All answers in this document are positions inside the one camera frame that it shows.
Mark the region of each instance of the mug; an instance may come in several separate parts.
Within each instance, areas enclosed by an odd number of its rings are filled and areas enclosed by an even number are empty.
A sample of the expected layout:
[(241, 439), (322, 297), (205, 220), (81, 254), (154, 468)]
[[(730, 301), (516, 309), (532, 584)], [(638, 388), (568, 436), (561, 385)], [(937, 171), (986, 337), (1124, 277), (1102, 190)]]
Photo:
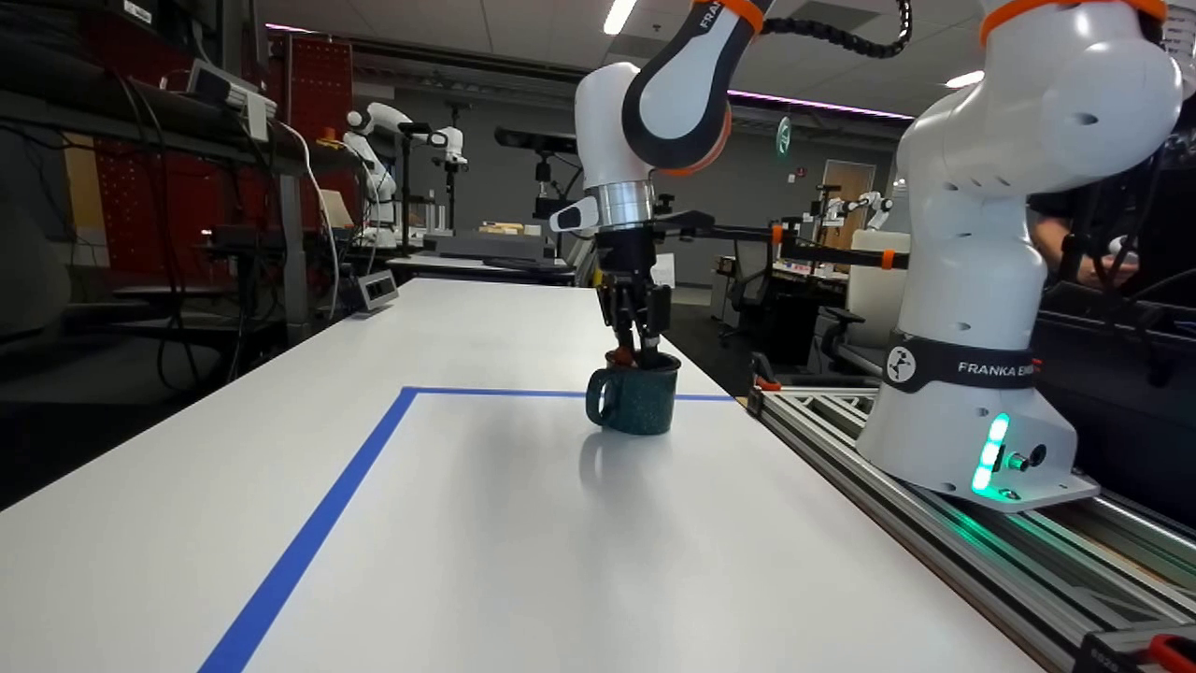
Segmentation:
[(679, 360), (659, 356), (638, 367), (592, 372), (587, 414), (621, 433), (668, 433)]

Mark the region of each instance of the desk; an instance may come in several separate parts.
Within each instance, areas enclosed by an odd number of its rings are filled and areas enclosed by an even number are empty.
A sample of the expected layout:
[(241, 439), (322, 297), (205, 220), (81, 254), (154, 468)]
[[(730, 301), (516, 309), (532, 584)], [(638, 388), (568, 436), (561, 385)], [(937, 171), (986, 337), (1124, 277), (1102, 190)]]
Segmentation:
[(9, 508), (0, 669), (1032, 669), (700, 367), (598, 433), (606, 347), (582, 287), (399, 287)]

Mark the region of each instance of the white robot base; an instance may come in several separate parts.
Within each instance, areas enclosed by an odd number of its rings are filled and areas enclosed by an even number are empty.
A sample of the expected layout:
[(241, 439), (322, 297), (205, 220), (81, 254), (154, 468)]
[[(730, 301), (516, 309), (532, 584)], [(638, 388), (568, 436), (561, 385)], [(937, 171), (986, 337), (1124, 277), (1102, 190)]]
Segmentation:
[(1088, 500), (1097, 480), (1074, 473), (1078, 429), (1038, 388), (963, 388), (932, 380), (918, 392), (882, 388), (861, 436), (887, 473), (998, 510)]

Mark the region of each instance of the blue tape line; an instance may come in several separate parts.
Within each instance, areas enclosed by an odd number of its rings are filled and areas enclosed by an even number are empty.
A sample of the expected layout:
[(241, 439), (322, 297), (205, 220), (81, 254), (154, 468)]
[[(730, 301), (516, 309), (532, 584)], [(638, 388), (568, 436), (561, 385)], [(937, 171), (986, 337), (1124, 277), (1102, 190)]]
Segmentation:
[[(271, 568), (263, 585), (252, 593), (252, 600), (241, 609), (226, 640), (213, 645), (213, 652), (201, 661), (201, 673), (236, 673), (246, 669), (254, 650), (263, 645), (273, 620), (284, 614), (288, 599), (297, 593), (302, 573), (309, 568), (313, 552), (333, 533), (339, 510), (352, 504), (360, 487), (367, 480), (373, 459), (389, 443), (389, 436), (399, 429), (405, 414), (420, 396), (532, 396), (532, 398), (572, 398), (582, 392), (568, 388), (405, 388), (391, 408), (382, 414), (382, 421), (372, 429), (363, 449), (352, 456), (352, 462), (339, 469), (325, 500), (309, 510), (309, 520), (298, 525), (284, 558)], [(730, 396), (677, 396), (689, 404), (732, 404)]]
[[(524, 396), (524, 398), (582, 398), (572, 388), (420, 388), (424, 396)], [(684, 404), (732, 404), (732, 396), (677, 396)]]

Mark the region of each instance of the black cable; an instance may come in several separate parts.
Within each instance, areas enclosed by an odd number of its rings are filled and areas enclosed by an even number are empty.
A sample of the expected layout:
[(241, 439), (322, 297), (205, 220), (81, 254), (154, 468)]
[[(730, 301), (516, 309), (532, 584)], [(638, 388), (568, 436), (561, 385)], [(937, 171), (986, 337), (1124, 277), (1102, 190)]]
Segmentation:
[(818, 38), (850, 52), (861, 52), (867, 60), (895, 60), (912, 39), (912, 0), (899, 0), (899, 9), (900, 9), (900, 29), (895, 39), (867, 39), (854, 29), (810, 22), (810, 19), (765, 19), (762, 34), (804, 34), (804, 38)]

